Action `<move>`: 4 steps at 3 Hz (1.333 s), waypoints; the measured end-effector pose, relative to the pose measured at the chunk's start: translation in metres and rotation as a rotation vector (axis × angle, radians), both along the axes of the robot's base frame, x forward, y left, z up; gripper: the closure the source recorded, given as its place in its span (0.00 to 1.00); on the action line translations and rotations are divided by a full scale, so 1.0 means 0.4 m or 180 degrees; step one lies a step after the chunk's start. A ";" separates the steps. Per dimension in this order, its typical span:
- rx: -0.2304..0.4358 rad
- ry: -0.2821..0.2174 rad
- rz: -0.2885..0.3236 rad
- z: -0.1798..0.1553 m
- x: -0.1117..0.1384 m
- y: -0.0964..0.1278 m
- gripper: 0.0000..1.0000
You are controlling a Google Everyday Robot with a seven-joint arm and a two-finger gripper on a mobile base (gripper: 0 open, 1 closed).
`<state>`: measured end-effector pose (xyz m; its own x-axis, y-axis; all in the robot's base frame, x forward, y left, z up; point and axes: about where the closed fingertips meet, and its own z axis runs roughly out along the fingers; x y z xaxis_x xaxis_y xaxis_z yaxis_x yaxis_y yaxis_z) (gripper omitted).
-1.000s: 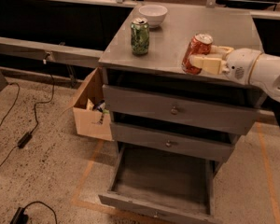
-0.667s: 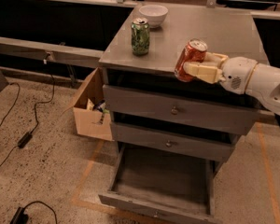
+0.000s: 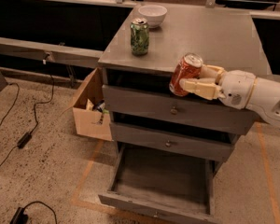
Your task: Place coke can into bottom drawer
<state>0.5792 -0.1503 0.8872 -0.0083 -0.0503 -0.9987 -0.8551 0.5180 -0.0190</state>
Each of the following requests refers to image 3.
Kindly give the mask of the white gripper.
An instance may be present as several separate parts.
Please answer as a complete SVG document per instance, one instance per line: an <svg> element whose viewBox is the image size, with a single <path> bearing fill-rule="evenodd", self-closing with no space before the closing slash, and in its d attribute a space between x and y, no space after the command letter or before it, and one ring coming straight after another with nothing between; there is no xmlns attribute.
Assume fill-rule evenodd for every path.
<svg viewBox="0 0 280 224"><path fill-rule="evenodd" d="M202 66L199 78L182 78L180 87L188 92L198 95L206 100L218 99L229 107L244 109L256 76L241 70L227 72L221 66Z"/></svg>

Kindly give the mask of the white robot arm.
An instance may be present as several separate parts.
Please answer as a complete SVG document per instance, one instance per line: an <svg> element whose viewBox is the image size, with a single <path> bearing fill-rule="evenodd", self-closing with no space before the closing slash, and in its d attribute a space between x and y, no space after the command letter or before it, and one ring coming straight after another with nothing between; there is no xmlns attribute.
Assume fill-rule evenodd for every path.
<svg viewBox="0 0 280 224"><path fill-rule="evenodd" d="M280 129L280 82L246 71L203 65L198 77L181 78L179 85L204 99L218 99L232 108L252 110Z"/></svg>

